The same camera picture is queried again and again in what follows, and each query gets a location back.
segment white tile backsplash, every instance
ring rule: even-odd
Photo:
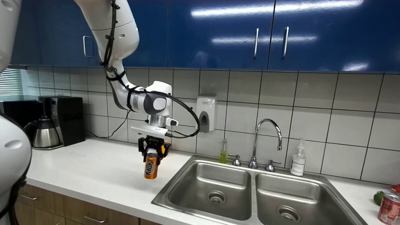
[[[262,72],[260,103],[292,104],[297,72]]]
[[[333,107],[373,111],[381,78],[381,74],[340,73]]]
[[[223,131],[213,129],[212,132],[200,132],[197,134],[197,151],[198,154],[220,157],[222,149]]]
[[[333,109],[328,127],[328,142],[366,146],[373,112]]]
[[[370,146],[400,151],[400,113],[375,114]]]
[[[226,129],[240,132],[253,132],[257,104],[255,103],[227,103]]]
[[[400,74],[385,74],[377,111],[400,112]]]
[[[325,141],[330,109],[295,107],[290,137]]]
[[[225,136],[228,153],[240,153],[242,161],[248,161],[255,123],[270,117],[282,129],[283,148],[273,149],[275,129],[262,124],[258,163],[273,158],[290,167],[298,138],[306,138],[306,171],[375,182],[398,178],[393,171],[400,153],[400,76],[152,67],[126,67],[126,72],[135,84],[147,86],[153,79],[170,83],[175,96],[190,106],[195,106],[198,94],[216,96],[217,129],[187,139],[175,138],[172,143],[178,149],[217,158]],[[97,134],[108,134],[126,114],[115,106],[101,67],[30,66],[20,73],[23,93],[81,96],[85,126]],[[182,124],[193,124],[176,104],[171,112]],[[137,142],[140,134],[131,126],[143,123],[146,117],[143,112],[131,112],[113,138]]]
[[[292,154],[298,151],[300,139],[290,138],[286,156],[285,167],[291,168]],[[322,164],[322,157],[325,151],[325,142],[303,141],[305,152],[305,171],[307,172],[320,172]]]
[[[226,69],[201,69],[200,94],[216,96],[216,99],[227,98],[228,71]]]
[[[360,178],[366,147],[326,143],[322,173]]]
[[[397,183],[400,181],[400,151],[368,148],[362,179]]]
[[[53,88],[52,67],[38,67],[38,86],[41,88]]]
[[[173,69],[173,96],[197,98],[200,71],[198,69]]]
[[[231,71],[228,78],[228,101],[258,102],[261,71]]]
[[[295,104],[332,107],[337,73],[300,73]]]
[[[291,112],[292,107],[290,106],[260,104],[257,122],[262,118],[271,118],[280,127],[282,136],[287,137],[290,131]],[[276,129],[272,123],[266,121],[261,124],[258,133],[276,136]]]

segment orange bottle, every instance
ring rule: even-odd
[[[157,151],[148,148],[145,163],[145,178],[152,179],[157,177]]]

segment kitchen counter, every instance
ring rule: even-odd
[[[146,179],[136,144],[87,138],[56,149],[33,149],[27,182],[158,223],[217,223],[151,203],[190,156],[171,151],[162,159],[157,178]],[[327,178],[367,223],[381,223],[371,197],[387,188],[385,184]]]

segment blue cabinet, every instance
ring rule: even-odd
[[[276,0],[268,68],[398,71],[397,8],[396,0]]]
[[[272,11],[271,0],[168,1],[168,66],[266,68]]]
[[[22,1],[11,63],[38,63],[41,59],[35,4],[35,1]]]
[[[91,31],[75,1],[36,0],[36,11],[40,24],[40,64],[87,66],[100,63]]]
[[[167,64],[167,7],[166,0],[128,0],[140,42],[136,51],[123,59],[126,66]]]

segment double sink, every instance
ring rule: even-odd
[[[325,177],[297,177],[197,156],[182,166],[152,203],[221,223],[366,223]]]

